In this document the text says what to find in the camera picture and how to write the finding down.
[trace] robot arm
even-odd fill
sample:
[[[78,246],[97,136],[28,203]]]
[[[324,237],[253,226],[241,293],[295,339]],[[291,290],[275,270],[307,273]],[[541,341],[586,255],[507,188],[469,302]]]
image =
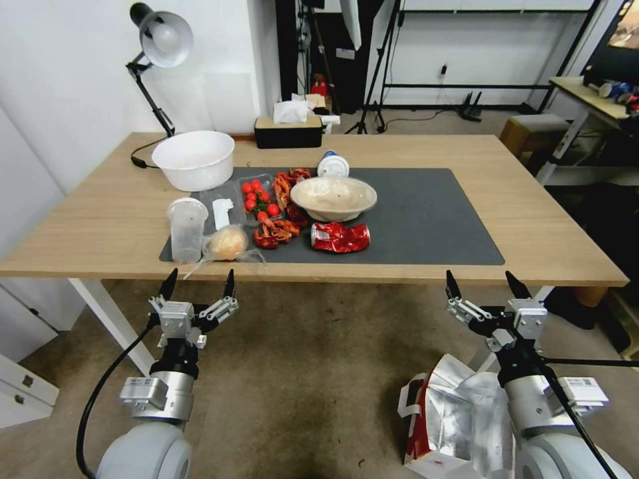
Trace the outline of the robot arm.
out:
[[[515,296],[506,307],[479,307],[463,299],[446,273],[447,308],[468,328],[487,338],[501,367],[499,382],[509,398],[509,414],[519,444],[517,478],[627,479],[630,475],[590,439],[579,417],[604,407],[608,398],[594,378],[557,378],[539,355],[538,342],[548,315],[526,286],[510,272]],[[570,363],[570,360],[558,360]],[[583,361],[607,366],[634,362]]]
[[[145,422],[116,439],[103,456],[100,479],[184,479],[190,471],[191,446],[182,431],[193,407],[193,384],[198,378],[198,352],[206,346],[206,333],[217,328],[239,308],[231,269],[224,296],[213,305],[171,301],[177,269],[148,302],[154,312],[150,324],[159,324],[161,358],[149,377],[129,377],[120,392],[131,416]],[[86,464],[81,470],[92,478]]]

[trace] plastic cup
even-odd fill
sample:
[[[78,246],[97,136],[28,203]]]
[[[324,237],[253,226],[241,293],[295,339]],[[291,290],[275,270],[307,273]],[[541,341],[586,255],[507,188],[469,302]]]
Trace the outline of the plastic cup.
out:
[[[171,222],[171,253],[176,263],[196,263],[202,255],[202,234],[208,210],[194,198],[180,198],[167,210]]]

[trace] lamp shade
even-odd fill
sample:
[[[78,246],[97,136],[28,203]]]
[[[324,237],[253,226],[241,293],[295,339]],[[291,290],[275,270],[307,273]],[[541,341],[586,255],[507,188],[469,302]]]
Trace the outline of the lamp shade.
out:
[[[161,68],[177,67],[193,46],[193,32],[180,15],[153,11],[144,3],[135,3],[131,19],[140,29],[140,44],[148,60]]]

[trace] tissue box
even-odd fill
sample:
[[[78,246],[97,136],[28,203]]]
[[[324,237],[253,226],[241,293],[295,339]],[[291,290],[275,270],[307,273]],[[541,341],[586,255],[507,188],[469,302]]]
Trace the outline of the tissue box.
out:
[[[322,125],[318,116],[309,116],[306,123],[275,124],[273,118],[261,116],[255,120],[255,142],[258,148],[319,148]]]
[[[411,384],[419,386],[414,400]],[[475,373],[446,354],[430,374],[401,389],[397,412],[411,417],[404,466],[422,477],[512,476],[515,439],[496,374]]]

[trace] wooden table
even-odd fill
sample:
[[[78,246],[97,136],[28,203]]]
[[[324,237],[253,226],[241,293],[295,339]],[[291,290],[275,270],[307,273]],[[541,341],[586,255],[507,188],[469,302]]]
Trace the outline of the wooden table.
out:
[[[550,83],[583,107],[555,148],[552,155],[556,160],[566,154],[588,117],[595,116],[615,129],[628,118],[625,106],[599,97],[596,91],[584,86],[583,77],[553,77]],[[639,170],[617,166],[563,166],[553,161],[546,162],[536,178],[545,186],[579,186],[595,182],[636,186],[639,185]]]
[[[598,93],[584,85],[584,77],[552,77],[550,83],[570,98],[587,106],[604,121],[615,124],[628,118],[626,107],[609,98],[601,98]]]
[[[100,279],[164,279],[172,263],[158,255],[168,237],[166,208],[187,196],[159,170],[133,166],[129,155],[159,134],[130,135],[51,215],[0,261],[0,275],[67,277],[123,347],[136,337]],[[623,286],[626,276],[494,136],[325,136],[322,148],[259,150],[236,143],[236,166],[315,166],[333,149],[353,167],[450,168],[506,264],[335,265],[234,263],[238,281],[440,283],[451,268],[460,283],[505,284],[511,270],[529,286]],[[180,272],[192,266],[183,266]],[[227,263],[191,278],[224,279]],[[143,345],[131,353],[141,371],[152,363]]]

